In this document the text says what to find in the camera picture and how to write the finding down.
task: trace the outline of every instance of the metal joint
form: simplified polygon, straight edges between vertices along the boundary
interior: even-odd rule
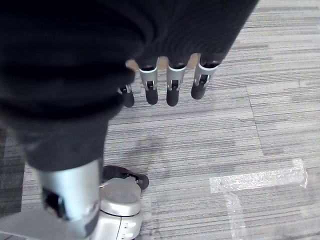
[[[194,84],[196,86],[199,86],[200,80],[204,79],[204,77],[206,76],[206,80],[205,80],[205,83],[204,83],[204,87],[206,88],[208,86],[208,84],[209,84],[209,81],[210,81],[212,75],[217,70],[218,66],[219,65],[217,65],[217,66],[215,66],[213,68],[206,68],[206,67],[202,66],[200,64],[200,56],[199,56],[198,62],[196,64],[195,71],[194,71]]]
[[[186,71],[186,66],[180,69],[172,68],[169,65],[166,67],[166,86],[169,91],[172,90],[173,80],[178,81],[177,91],[180,90],[181,84],[184,81],[184,75]]]
[[[155,67],[155,69],[152,69],[150,71],[145,71],[139,69],[141,81],[143,84],[143,87],[146,91],[149,90],[148,83],[152,82],[153,90],[157,89],[157,82],[158,82],[158,69]]]
[[[119,87],[119,88],[118,88],[118,93],[119,93],[119,94],[123,94],[125,89],[126,89],[126,93],[127,93],[127,94],[131,93],[131,91],[132,91],[131,84],[126,84],[126,85],[123,86],[123,87]]]

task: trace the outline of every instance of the striped carpet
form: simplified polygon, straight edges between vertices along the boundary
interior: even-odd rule
[[[137,74],[135,105],[110,122],[105,164],[150,178],[138,239],[319,239],[320,1],[260,1],[202,100],[191,98],[193,76],[188,69],[169,107],[166,70],[153,106]],[[288,181],[300,170],[303,182]],[[261,175],[228,192],[210,181]],[[38,205],[26,167],[22,210]]]

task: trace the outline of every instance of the gray carpet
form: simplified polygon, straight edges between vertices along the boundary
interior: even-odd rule
[[[21,211],[25,163],[7,131],[0,129],[0,217]],[[0,233],[0,240],[16,240]]]
[[[138,239],[320,239],[320,1],[262,0],[202,100],[189,69],[167,106],[165,74],[154,106],[137,74],[105,145],[150,178]],[[26,167],[22,210],[39,204]]]

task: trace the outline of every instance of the clear tape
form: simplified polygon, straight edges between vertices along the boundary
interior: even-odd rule
[[[211,193],[224,194],[233,240],[248,239],[243,209],[238,196],[233,191],[288,184],[299,184],[301,187],[307,188],[308,173],[303,160],[294,159],[292,163],[293,167],[278,170],[211,177],[209,179]]]

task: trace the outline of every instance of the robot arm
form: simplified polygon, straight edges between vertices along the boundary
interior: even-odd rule
[[[167,56],[167,103],[175,106],[188,59],[200,53],[191,92],[200,99],[256,3],[1,3],[0,121],[34,169],[44,209],[74,236],[87,238],[98,222],[108,120],[132,94],[126,61],[136,60],[156,104],[157,58]],[[131,95],[126,106],[133,102]]]

